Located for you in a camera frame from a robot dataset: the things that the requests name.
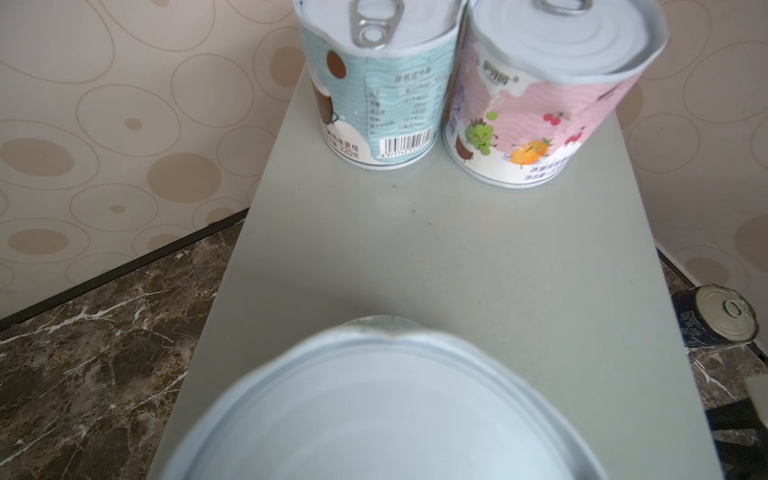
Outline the teal brown label can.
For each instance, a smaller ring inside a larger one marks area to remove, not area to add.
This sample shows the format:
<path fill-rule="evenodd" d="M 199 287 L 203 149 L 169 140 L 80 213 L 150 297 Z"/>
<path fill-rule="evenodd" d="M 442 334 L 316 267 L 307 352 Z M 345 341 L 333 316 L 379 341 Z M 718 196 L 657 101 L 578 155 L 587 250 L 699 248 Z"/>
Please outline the teal brown label can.
<path fill-rule="evenodd" d="M 532 386 L 471 343 L 411 320 L 321 331 L 229 387 L 164 479 L 602 479 Z"/>

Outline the light blue bear can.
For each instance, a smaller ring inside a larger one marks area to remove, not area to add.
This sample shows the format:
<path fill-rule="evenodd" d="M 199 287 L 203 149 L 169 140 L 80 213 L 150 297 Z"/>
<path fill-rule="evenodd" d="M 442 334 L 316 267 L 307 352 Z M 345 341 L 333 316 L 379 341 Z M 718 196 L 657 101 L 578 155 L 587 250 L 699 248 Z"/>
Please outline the light blue bear can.
<path fill-rule="evenodd" d="M 301 0 L 293 7 L 329 148 L 370 170 L 425 156 L 442 123 L 465 2 Z"/>

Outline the pink label can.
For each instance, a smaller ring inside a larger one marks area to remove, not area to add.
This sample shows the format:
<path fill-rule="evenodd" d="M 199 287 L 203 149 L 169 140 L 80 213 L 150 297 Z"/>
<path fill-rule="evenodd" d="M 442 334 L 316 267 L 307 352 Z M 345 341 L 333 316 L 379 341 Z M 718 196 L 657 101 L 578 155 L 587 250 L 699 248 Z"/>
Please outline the pink label can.
<path fill-rule="evenodd" d="M 557 176 L 662 53 L 656 1 L 471 1 L 443 127 L 464 171 L 524 189 Z"/>

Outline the grey metal cabinet box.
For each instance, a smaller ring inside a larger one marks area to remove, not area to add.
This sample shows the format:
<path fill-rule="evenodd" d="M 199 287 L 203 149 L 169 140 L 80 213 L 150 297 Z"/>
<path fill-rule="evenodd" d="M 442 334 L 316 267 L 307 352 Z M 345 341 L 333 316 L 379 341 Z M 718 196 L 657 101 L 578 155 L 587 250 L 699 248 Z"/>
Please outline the grey metal cabinet box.
<path fill-rule="evenodd" d="M 615 116 L 555 179 L 510 190 L 443 146 L 392 171 L 325 144 L 294 91 L 149 475 L 250 370 L 347 320 L 393 314 L 462 337 L 527 380 L 612 479 L 718 479 Z"/>

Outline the black red label can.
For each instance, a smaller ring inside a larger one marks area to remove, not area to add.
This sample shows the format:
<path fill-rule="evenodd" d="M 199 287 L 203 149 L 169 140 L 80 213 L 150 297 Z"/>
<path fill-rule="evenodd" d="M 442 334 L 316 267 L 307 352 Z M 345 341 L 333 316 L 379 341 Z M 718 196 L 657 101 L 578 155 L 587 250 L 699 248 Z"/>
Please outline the black red label can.
<path fill-rule="evenodd" d="M 703 285 L 677 292 L 671 300 L 686 347 L 739 345 L 759 333 L 755 310 L 735 290 Z"/>

